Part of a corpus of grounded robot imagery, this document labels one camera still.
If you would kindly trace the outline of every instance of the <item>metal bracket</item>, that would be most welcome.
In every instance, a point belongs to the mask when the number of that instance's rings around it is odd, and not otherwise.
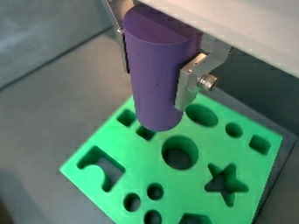
[[[123,19],[128,10],[135,6],[135,2],[132,0],[101,0],[101,3],[107,10],[109,20],[115,26],[116,42],[121,50],[124,70],[129,73]]]
[[[200,49],[203,52],[198,54],[180,71],[175,97],[175,107],[180,111],[184,111],[192,103],[200,89],[214,89],[218,78],[210,72],[226,61],[231,45],[204,33]]]

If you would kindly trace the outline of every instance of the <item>screw head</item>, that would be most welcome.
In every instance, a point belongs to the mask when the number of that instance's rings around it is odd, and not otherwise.
[[[198,86],[203,88],[207,91],[211,91],[218,83],[218,77],[214,76],[212,74],[204,74],[199,79],[198,79]]]

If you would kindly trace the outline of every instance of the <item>green shape sorter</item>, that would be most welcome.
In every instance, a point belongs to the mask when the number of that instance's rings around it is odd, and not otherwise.
[[[60,171],[116,224],[248,224],[282,139],[202,94],[153,133],[131,97]]]

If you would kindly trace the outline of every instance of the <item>small round hole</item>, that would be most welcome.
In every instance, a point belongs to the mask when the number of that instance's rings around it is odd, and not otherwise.
[[[231,137],[242,137],[243,129],[234,122],[227,124],[226,131]]]
[[[204,106],[199,104],[192,104],[186,109],[186,115],[191,120],[204,127],[214,127],[219,123],[219,118],[216,114]]]
[[[140,203],[141,203],[140,198],[135,193],[129,193],[125,196],[124,207],[128,212],[136,211],[137,208],[140,207]]]
[[[144,224],[161,224],[163,223],[163,217],[161,215],[155,211],[149,211],[144,216]]]
[[[163,144],[163,161],[175,170],[187,170],[198,162],[199,150],[195,142],[186,136],[173,136]]]
[[[151,184],[147,188],[147,196],[151,200],[159,200],[164,196],[164,189],[159,184]]]

